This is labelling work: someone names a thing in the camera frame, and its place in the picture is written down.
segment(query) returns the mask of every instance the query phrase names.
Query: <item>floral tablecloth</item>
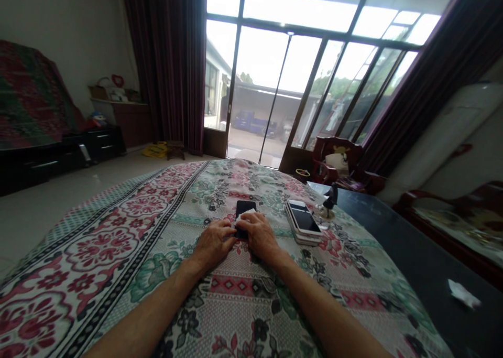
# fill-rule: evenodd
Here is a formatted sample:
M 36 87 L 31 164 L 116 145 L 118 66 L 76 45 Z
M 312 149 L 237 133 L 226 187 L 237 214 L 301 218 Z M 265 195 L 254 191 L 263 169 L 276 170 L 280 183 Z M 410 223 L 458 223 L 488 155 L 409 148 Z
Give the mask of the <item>floral tablecloth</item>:
M 317 247 L 298 245 L 285 199 L 322 196 L 240 159 L 180 164 L 117 185 L 69 211 L 2 284 L 1 356 L 76 356 L 189 257 L 213 219 L 252 200 L 278 243 L 394 356 L 451 353 L 379 243 L 342 210 Z M 321 356 L 281 280 L 238 242 L 193 289 L 155 355 Z

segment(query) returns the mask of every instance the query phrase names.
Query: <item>dark red curtain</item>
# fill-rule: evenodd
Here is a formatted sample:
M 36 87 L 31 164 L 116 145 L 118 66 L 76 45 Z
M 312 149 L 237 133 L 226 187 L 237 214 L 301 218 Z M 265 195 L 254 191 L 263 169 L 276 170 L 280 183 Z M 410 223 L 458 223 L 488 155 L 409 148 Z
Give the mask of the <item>dark red curtain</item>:
M 124 0 L 156 140 L 203 152 L 206 0 Z
M 359 166 L 389 176 L 440 109 L 503 55 L 503 0 L 453 0 L 364 144 Z

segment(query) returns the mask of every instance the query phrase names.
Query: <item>white tissue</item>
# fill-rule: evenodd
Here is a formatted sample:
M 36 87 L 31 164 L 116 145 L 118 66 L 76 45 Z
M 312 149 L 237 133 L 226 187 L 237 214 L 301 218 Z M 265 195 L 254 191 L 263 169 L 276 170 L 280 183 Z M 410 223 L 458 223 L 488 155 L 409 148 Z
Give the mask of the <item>white tissue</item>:
M 454 282 L 450 279 L 448 279 L 448 282 L 449 287 L 451 289 L 451 295 L 454 298 L 463 302 L 471 309 L 474 309 L 475 307 L 480 307 L 482 305 L 482 302 L 478 300 L 476 297 L 474 297 L 472 294 L 470 294 L 470 292 L 467 289 L 465 289 L 462 284 Z
M 243 216 L 243 214 L 246 214 L 246 213 L 248 213 L 248 212 L 252 213 L 252 212 L 257 212 L 257 211 L 256 211 L 255 209 L 253 209 L 253 208 L 252 208 L 252 209 L 249 209 L 248 211 L 245 211 L 244 213 L 241 213 L 241 214 L 239 215 L 239 219 L 243 219 L 243 218 L 241 218 L 241 217 Z

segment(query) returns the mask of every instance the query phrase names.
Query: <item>black cabinet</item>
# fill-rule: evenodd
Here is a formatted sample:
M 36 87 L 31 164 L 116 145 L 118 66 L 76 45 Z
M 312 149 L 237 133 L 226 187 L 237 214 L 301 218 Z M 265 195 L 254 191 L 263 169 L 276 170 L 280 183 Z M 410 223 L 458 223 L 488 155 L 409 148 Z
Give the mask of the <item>black cabinet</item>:
M 118 126 L 86 131 L 83 143 L 93 164 L 126 154 L 121 128 Z
M 125 154 L 118 126 L 64 136 L 61 142 L 49 146 L 3 151 L 0 153 L 0 196 Z

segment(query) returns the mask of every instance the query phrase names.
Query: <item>smartphone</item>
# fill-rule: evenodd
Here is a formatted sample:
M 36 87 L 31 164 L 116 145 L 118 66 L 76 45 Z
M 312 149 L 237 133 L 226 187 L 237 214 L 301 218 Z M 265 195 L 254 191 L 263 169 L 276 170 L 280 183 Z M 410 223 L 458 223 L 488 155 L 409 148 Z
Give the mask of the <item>smartphone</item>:
M 285 205 L 285 212 L 287 214 L 288 223 L 290 224 L 290 227 L 293 231 L 293 237 L 295 238 L 297 244 L 317 246 L 321 239 L 312 235 L 300 234 L 299 229 L 294 222 L 291 208 L 288 205 Z
M 304 202 L 288 200 L 287 207 L 290 208 L 293 223 L 300 234 L 311 237 L 321 237 L 323 235 Z
M 239 216 L 243 214 L 244 212 L 250 210 L 250 209 L 255 209 L 257 210 L 257 204 L 252 201 L 237 201 L 236 204 L 236 221 L 239 220 Z M 243 229 L 240 229 L 238 226 L 235 226 L 235 229 L 237 230 L 236 232 L 236 238 L 241 239 L 241 240 L 248 240 L 248 232 L 246 232 Z

